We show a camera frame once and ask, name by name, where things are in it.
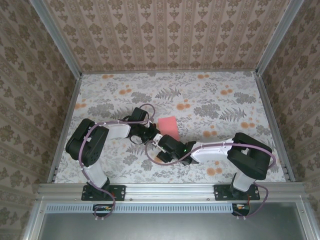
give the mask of vent slot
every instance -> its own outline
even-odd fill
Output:
[[[49,203],[46,206],[46,214],[56,213],[93,213],[93,203]],[[114,213],[145,213],[145,214],[195,214],[195,213],[232,213],[231,203],[151,203],[132,204],[117,203]]]

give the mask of black mounting bracket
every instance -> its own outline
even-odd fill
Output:
[[[106,189],[111,193],[116,201],[124,201],[126,196],[126,186],[125,185],[108,185]],[[85,185],[82,189],[82,201],[112,201],[112,198],[91,185]]]
[[[248,196],[250,200],[260,200],[259,189],[256,185],[252,184],[247,192],[238,194],[237,198],[234,197],[230,191],[231,184],[216,184],[213,186],[214,198],[216,201],[247,201]]]

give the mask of pink block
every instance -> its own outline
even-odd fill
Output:
[[[175,140],[180,141],[177,119],[175,116],[159,118],[158,125],[162,135],[169,135]]]

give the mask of floral tablecloth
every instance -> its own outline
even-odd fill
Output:
[[[217,142],[243,132],[270,146],[277,157],[267,182],[284,182],[284,173],[252,72],[90,74],[82,76],[67,140],[84,118],[96,122],[123,118],[134,107],[152,103],[158,118],[175,116],[182,142]],[[149,113],[152,108],[144,107]],[[106,142],[100,156],[112,183],[230,182],[237,168],[228,160],[159,166],[144,145],[129,139]],[[85,183],[79,163],[65,151],[55,183]]]

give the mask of black plastic housing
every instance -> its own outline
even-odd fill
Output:
[[[140,122],[145,120],[148,112],[145,110],[142,110],[139,107],[135,107],[131,116],[128,118],[128,122]]]
[[[272,153],[270,147],[242,132],[235,134],[233,142],[236,144],[254,145]],[[246,147],[232,146],[227,152],[227,158],[248,177],[257,180],[266,179],[271,157],[267,153],[253,148],[249,148],[247,154],[244,154],[242,150],[245,149]]]
[[[164,152],[164,151],[160,151],[157,156],[158,159],[160,159],[162,162],[164,163],[170,163],[172,161],[172,156],[171,154]]]
[[[94,121],[85,118],[74,131],[65,146],[66,152],[70,154],[72,159],[79,159],[79,152],[84,141],[84,137],[87,135],[89,128],[94,125]],[[109,130],[103,126],[98,126],[92,131],[89,136],[91,140],[85,143],[81,155],[81,161],[84,166],[89,167],[98,160],[104,147],[108,132]]]
[[[159,153],[157,157],[165,163],[171,162],[172,159],[181,159],[183,156],[185,156],[192,150],[192,147],[195,143],[195,141],[189,141],[186,144],[183,144],[182,142],[175,140],[170,135],[164,135],[160,139],[158,145],[166,151],[166,154]],[[193,161],[193,159],[190,156],[188,156],[184,160],[182,160],[181,163],[183,165],[190,165],[193,163],[196,164],[197,162]]]

